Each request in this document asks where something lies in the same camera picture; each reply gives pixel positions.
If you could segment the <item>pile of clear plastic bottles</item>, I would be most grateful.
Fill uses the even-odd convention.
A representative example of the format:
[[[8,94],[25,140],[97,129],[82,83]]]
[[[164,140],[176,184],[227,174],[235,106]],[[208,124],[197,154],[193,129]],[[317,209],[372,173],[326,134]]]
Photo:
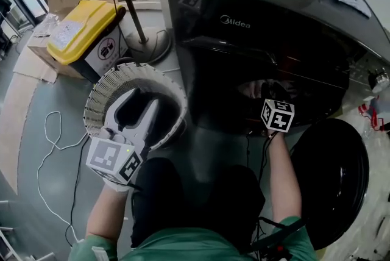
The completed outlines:
[[[368,81],[374,97],[360,105],[358,111],[370,121],[373,130],[385,132],[390,138],[390,75],[382,68],[369,72]]]

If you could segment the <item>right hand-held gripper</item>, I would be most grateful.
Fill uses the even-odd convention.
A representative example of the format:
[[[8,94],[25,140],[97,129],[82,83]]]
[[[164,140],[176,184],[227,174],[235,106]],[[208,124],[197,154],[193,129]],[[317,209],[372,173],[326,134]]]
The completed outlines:
[[[287,133],[295,115],[293,104],[265,99],[261,119],[267,129]]]

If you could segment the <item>black washing machine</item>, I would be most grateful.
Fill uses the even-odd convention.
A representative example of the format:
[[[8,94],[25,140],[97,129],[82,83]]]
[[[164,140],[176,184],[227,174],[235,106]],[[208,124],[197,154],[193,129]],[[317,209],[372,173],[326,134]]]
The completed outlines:
[[[390,34],[336,0],[168,0],[192,121],[260,134],[265,99],[295,107],[291,128],[307,231],[315,249],[338,240],[363,205],[369,159],[363,139],[334,118],[343,101],[372,93],[369,72],[390,75]],[[261,97],[242,94],[259,80]]]

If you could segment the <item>pink striped clothes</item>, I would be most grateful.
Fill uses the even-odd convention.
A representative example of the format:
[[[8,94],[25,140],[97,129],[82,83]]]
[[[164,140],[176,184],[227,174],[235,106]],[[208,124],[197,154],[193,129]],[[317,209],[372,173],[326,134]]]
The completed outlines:
[[[261,86],[262,83],[259,80],[251,81],[245,84],[242,84],[240,87],[242,94],[251,99],[256,99],[261,97]]]

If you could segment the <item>yellow lid trash bin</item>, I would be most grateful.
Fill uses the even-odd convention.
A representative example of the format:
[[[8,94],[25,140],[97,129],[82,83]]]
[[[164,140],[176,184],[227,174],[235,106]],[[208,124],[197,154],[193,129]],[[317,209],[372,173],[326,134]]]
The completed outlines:
[[[52,32],[48,53],[95,84],[118,59],[130,55],[119,26],[125,14],[121,5],[81,0]]]

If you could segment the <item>large brown cardboard box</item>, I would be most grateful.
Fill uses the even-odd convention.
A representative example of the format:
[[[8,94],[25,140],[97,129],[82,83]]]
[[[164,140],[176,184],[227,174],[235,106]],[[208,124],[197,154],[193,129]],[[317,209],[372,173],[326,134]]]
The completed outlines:
[[[84,77],[75,69],[68,65],[62,65],[56,61],[47,50],[49,37],[65,16],[66,13],[64,12],[48,13],[42,22],[34,28],[34,32],[27,43],[27,47],[57,74],[84,79]]]

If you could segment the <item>person's left hand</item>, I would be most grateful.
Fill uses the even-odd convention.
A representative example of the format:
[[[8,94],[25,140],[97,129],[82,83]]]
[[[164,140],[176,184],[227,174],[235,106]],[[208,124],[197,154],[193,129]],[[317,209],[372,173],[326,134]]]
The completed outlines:
[[[122,145],[134,146],[122,133],[117,132],[109,127],[101,127],[98,138],[107,147],[117,147]]]

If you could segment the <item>person's black trousers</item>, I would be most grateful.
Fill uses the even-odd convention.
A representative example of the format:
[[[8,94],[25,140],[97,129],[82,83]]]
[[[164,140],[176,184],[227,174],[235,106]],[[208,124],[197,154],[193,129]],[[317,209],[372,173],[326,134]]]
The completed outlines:
[[[185,199],[181,178],[166,158],[148,160],[140,169],[132,193],[132,247],[158,231],[206,229],[221,235],[235,248],[250,245],[265,204],[255,173],[233,165],[219,171],[204,205],[192,207]]]

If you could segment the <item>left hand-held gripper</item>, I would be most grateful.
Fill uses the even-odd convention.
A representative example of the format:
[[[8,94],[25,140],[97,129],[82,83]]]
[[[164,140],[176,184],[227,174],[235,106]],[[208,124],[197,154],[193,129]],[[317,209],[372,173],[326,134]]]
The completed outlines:
[[[127,109],[122,115],[118,112],[125,109],[127,103],[139,94],[139,88],[123,93],[108,108],[104,120],[105,127],[122,133],[134,146],[107,147],[97,136],[91,138],[88,151],[87,167],[100,177],[120,185],[129,184],[133,175],[145,162],[148,152],[145,139],[153,128],[160,106],[157,98],[151,100],[140,118],[131,123],[129,118],[132,111]]]

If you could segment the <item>person's left forearm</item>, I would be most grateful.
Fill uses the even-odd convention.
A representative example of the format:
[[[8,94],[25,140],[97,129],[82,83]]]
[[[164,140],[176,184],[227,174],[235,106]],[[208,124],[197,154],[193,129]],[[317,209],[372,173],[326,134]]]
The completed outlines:
[[[105,182],[88,217],[86,236],[99,236],[116,243],[119,239],[129,187]]]

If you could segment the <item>wide cardboard floor sheet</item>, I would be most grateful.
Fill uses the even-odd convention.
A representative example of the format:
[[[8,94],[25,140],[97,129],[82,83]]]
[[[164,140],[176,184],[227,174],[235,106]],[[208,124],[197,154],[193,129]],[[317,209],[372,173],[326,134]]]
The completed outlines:
[[[13,72],[43,80],[51,84],[54,84],[57,79],[57,72],[42,61],[42,59],[27,46],[21,51]]]

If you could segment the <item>white laundry basket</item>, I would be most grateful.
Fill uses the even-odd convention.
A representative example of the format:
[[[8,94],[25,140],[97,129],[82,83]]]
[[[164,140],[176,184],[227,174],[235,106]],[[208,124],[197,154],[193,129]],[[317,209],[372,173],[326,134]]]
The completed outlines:
[[[188,100],[184,89],[173,81],[166,72],[146,63],[120,63],[109,69],[93,87],[85,105],[83,122],[89,137],[99,135],[108,108],[126,92],[133,88],[141,91],[161,93],[179,106],[179,115],[174,124],[163,132],[155,144],[149,145],[152,151],[168,144],[185,118]]]

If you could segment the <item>person's right forearm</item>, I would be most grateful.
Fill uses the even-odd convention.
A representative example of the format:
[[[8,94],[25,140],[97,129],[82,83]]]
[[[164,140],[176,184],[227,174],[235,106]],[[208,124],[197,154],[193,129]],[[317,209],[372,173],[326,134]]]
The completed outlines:
[[[288,147],[282,133],[268,130],[272,216],[280,223],[302,214],[302,197]]]

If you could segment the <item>person's green shirt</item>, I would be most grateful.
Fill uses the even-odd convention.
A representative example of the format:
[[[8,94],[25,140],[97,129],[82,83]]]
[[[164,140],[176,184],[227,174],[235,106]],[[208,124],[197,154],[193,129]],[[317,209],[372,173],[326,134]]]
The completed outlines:
[[[218,233],[202,228],[158,231],[119,259],[116,245],[91,235],[74,245],[68,261],[255,261]]]

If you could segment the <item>long cardboard floor sheet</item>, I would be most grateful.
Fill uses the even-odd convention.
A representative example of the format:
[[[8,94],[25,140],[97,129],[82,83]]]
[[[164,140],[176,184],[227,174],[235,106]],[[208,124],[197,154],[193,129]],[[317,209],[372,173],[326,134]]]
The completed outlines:
[[[18,160],[27,113],[38,79],[15,73],[0,111],[0,171],[18,192]]]

